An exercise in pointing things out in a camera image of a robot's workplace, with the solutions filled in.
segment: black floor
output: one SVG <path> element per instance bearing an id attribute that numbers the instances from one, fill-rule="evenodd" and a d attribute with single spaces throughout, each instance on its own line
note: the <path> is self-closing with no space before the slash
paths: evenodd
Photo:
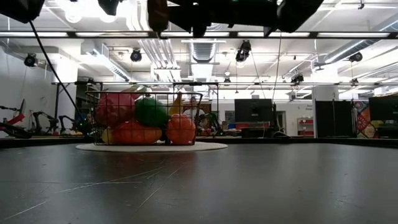
<path id="1" fill-rule="evenodd" d="M 398 150 L 0 151 L 0 223 L 398 223 Z"/>

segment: computer monitor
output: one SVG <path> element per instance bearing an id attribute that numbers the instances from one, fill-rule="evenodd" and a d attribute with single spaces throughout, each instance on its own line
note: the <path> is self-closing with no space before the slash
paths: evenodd
<path id="1" fill-rule="evenodd" d="M 372 121 L 398 120 L 398 96 L 369 98 Z"/>
<path id="2" fill-rule="evenodd" d="M 271 99 L 235 100 L 235 122 L 272 121 Z"/>

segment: fluorescent light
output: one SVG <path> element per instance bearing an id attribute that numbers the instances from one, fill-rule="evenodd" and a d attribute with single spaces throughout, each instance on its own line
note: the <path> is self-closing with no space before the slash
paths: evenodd
<path id="1" fill-rule="evenodd" d="M 183 44 L 196 44 L 196 43 L 199 43 L 199 44 L 207 44 L 207 43 L 209 43 L 209 44 L 225 44 L 226 43 L 226 41 L 225 40 L 200 40 L 200 39 L 197 39 L 197 40 L 193 40 L 193 39 L 191 39 L 191 40 L 181 40 L 181 43 L 183 43 Z"/>
<path id="2" fill-rule="evenodd" d="M 128 82 L 104 82 L 104 85 L 130 85 Z"/>
<path id="3" fill-rule="evenodd" d="M 291 34 L 286 32 L 273 32 L 269 34 L 269 37 L 308 37 L 309 35 L 309 32 L 293 32 Z"/>
<path id="4" fill-rule="evenodd" d="M 188 32 L 163 32 L 163 37 L 193 37 L 192 33 Z"/>
<path id="5" fill-rule="evenodd" d="M 130 84 L 140 84 L 140 85 L 173 85 L 172 82 L 131 82 Z"/>
<path id="6" fill-rule="evenodd" d="M 321 32 L 318 37 L 387 37 L 387 32 Z"/>
<path id="7" fill-rule="evenodd" d="M 148 37 L 147 32 L 77 32 L 78 37 Z"/>
<path id="8" fill-rule="evenodd" d="M 263 37 L 263 32 L 238 32 L 238 37 Z"/>
<path id="9" fill-rule="evenodd" d="M 205 32 L 204 37 L 228 37 L 229 32 L 215 32 L 215 31 L 210 31 L 210 32 Z"/>
<path id="10" fill-rule="evenodd" d="M 68 37 L 66 32 L 38 32 L 39 37 Z M 33 32 L 0 32 L 3 37 L 35 37 Z"/>
<path id="11" fill-rule="evenodd" d="M 269 34 L 269 37 L 308 37 L 310 35 L 309 32 L 294 32 L 294 33 L 286 33 L 286 32 L 273 32 Z M 238 32 L 238 37 L 263 37 L 263 32 Z"/>

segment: wire basket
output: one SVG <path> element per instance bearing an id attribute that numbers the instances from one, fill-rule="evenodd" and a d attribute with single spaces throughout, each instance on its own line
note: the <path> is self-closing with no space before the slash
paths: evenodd
<path id="1" fill-rule="evenodd" d="M 200 93 L 87 91 L 86 94 L 90 98 L 96 145 L 195 144 L 203 97 Z"/>

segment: round white mat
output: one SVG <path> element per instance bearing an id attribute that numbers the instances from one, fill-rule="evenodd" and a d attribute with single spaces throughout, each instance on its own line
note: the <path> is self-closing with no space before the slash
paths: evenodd
<path id="1" fill-rule="evenodd" d="M 77 149 L 81 150 L 106 152 L 189 152 L 225 149 L 227 147 L 225 144 L 208 142 L 195 142 L 193 146 L 96 146 L 93 143 L 76 146 Z"/>

